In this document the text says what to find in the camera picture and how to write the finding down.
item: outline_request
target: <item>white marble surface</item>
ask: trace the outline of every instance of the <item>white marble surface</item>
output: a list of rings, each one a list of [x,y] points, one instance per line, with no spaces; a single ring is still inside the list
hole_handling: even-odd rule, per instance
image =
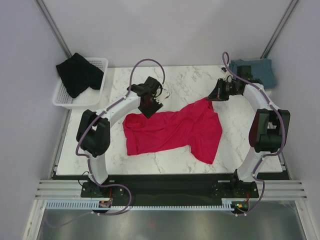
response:
[[[187,104],[206,97],[214,89],[217,79],[223,77],[219,66],[171,66],[164,69],[166,80],[163,87],[171,96],[163,102],[160,112],[179,111]],[[131,68],[108,69],[100,107],[125,93],[130,73]],[[138,67],[133,83],[143,83],[148,76],[162,80],[159,67]],[[197,160],[190,153],[189,146],[128,156],[122,118],[111,128],[112,158],[106,159],[109,174],[233,173],[250,148],[248,134],[255,113],[241,95],[231,96],[226,102],[213,102],[213,107],[218,113],[223,134],[212,165]],[[73,110],[71,113],[57,175],[81,175],[88,170],[86,158],[75,155],[76,134],[83,111]],[[281,172],[278,157],[269,157],[261,171]]]

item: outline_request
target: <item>marble table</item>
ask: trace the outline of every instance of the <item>marble table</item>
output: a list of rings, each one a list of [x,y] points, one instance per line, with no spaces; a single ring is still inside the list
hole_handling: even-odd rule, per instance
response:
[[[109,68],[103,97],[97,108],[105,107],[110,101],[126,92],[131,68]],[[223,77],[220,66],[169,66],[165,67],[163,87],[170,92],[170,97],[163,102],[160,112],[179,111],[187,104],[206,97],[215,87],[217,79]],[[133,83],[143,83],[148,76],[162,81],[159,67],[138,67],[133,76]],[[106,159],[109,174],[193,174],[193,173],[233,173],[245,159],[250,148],[248,141],[254,111],[249,102],[241,95],[231,96],[226,102],[213,102],[218,113],[223,134],[212,165],[197,160],[190,147],[128,156],[123,120],[120,119],[111,128],[112,158]],[[81,175],[88,170],[85,157],[75,155],[76,134],[84,109],[72,110],[57,175]],[[262,172],[281,172],[278,157],[269,157]]]

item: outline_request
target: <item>white wall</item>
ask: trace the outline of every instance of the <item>white wall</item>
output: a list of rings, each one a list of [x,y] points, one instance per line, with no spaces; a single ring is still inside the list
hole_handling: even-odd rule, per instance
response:
[[[269,58],[274,102],[291,113],[286,163],[302,180],[320,227],[320,1],[301,0]]]
[[[33,0],[0,7],[0,239],[22,238],[65,111],[51,103],[65,60]]]
[[[259,58],[290,0],[44,0],[70,50],[110,67]]]

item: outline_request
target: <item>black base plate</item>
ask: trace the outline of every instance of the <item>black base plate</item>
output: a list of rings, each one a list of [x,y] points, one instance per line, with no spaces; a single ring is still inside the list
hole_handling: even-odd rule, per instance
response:
[[[241,185],[232,187],[230,182],[215,181],[212,188],[212,197],[217,199],[246,199],[248,195],[251,199],[259,197],[257,184],[255,182],[252,182],[250,187]]]

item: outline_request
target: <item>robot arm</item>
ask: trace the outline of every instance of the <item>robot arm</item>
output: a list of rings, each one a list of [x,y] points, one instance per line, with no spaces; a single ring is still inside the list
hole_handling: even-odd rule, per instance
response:
[[[260,159],[265,154],[275,153],[281,147],[282,132],[277,115],[270,108],[270,105],[263,96],[263,94],[267,96],[264,86],[259,79],[253,78],[251,75],[251,67],[239,66],[237,68],[237,75],[241,78],[246,78],[259,90],[257,90],[256,87],[246,84],[238,79],[227,81],[220,78],[218,79],[214,90],[207,97],[207,100],[221,102],[229,100],[230,95],[243,95],[255,111],[253,123],[249,131],[249,152],[242,165],[236,169],[234,173],[235,182],[252,183],[255,181],[253,178],[254,172],[255,174],[258,174],[264,164],[265,160],[263,159],[262,163],[255,170]],[[290,113],[287,110],[279,109],[279,107],[274,103],[272,103],[272,105],[276,110],[278,110],[283,119],[285,137],[287,139]]]
[[[108,178],[105,159],[106,156],[109,158],[112,156],[112,149],[109,148],[111,141],[110,129],[112,126],[136,108],[147,118],[150,118],[163,106],[161,102],[168,96],[169,93],[163,89],[161,83],[149,76],[144,83],[133,84],[129,95],[123,101],[110,109],[109,106],[112,106],[113,103],[106,107],[109,110],[88,131],[80,145],[86,151],[86,154],[90,156],[92,174],[99,184],[102,184]],[[86,110],[82,114],[76,135],[78,142],[93,120],[104,110],[100,109],[96,112]]]

